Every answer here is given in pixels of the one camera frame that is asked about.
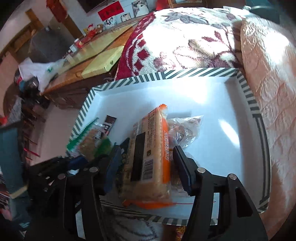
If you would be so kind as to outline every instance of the red decoration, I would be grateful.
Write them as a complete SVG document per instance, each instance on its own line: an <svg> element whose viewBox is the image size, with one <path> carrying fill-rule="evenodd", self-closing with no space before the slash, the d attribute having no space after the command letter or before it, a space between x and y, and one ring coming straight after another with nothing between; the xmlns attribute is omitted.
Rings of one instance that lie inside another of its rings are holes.
<svg viewBox="0 0 296 241"><path fill-rule="evenodd" d="M168 5L168 0L157 0L156 1L156 11L170 8Z"/></svg>
<svg viewBox="0 0 296 241"><path fill-rule="evenodd" d="M120 14L122 12L124 12L124 10L120 5L119 1L117 1L99 11L98 14L100 15L102 21L105 21L106 19Z"/></svg>
<svg viewBox="0 0 296 241"><path fill-rule="evenodd" d="M59 23L68 16L66 9L59 0L46 0L46 7L49 8Z"/></svg>

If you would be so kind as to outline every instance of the floral blanket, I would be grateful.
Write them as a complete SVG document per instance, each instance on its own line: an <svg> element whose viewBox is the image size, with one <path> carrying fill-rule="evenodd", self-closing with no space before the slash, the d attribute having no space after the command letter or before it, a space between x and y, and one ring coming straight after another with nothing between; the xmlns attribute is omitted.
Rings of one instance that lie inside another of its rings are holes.
<svg viewBox="0 0 296 241"><path fill-rule="evenodd" d="M241 17L222 9L152 12L128 39L115 79L165 70L243 67L241 25Z"/></svg>

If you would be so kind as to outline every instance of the plastic bag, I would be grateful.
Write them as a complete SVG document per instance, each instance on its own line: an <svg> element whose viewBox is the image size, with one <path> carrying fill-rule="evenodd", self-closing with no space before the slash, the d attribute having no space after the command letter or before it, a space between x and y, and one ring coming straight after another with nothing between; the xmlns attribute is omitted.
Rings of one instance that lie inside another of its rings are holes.
<svg viewBox="0 0 296 241"><path fill-rule="evenodd" d="M169 148L189 146L198 136L201 116L167 119Z"/></svg>
<svg viewBox="0 0 296 241"><path fill-rule="evenodd" d="M58 73L58 70L63 67L64 60L60 59L50 63L33 63L30 58L26 58L19 65L20 75L24 81L37 77L39 81L38 89L43 92L48 86L50 80Z"/></svg>
<svg viewBox="0 0 296 241"><path fill-rule="evenodd" d="M166 105L160 105L133 126L120 195L124 199L159 202L169 197L166 110Z"/></svg>
<svg viewBox="0 0 296 241"><path fill-rule="evenodd" d="M170 147L172 196L188 196L188 193L183 189L179 173L173 161L173 148L177 145L181 146L182 149L188 147L198 137L201 120L202 116L167 119L169 126L168 138ZM185 155L188 158L194 159L189 153L185 153Z"/></svg>

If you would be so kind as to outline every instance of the wedding photo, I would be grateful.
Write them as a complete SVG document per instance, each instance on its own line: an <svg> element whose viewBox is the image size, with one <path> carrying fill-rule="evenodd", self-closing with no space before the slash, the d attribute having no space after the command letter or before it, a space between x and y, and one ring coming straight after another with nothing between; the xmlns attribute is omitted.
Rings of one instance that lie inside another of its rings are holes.
<svg viewBox="0 0 296 241"><path fill-rule="evenodd" d="M135 17L143 16L149 13L146 0L138 0L132 3Z"/></svg>

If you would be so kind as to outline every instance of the pink quilt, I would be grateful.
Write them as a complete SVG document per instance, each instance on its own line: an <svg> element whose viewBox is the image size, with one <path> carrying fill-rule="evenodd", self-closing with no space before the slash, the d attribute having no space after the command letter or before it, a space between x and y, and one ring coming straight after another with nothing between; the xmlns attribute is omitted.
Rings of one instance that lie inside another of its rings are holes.
<svg viewBox="0 0 296 241"><path fill-rule="evenodd" d="M115 79L165 70L241 68L242 19L225 10L176 8L144 17L128 39Z"/></svg>
<svg viewBox="0 0 296 241"><path fill-rule="evenodd" d="M261 18L244 20L241 36L247 81L269 145L271 193L261 219L272 238L296 203L296 41L286 29Z"/></svg>

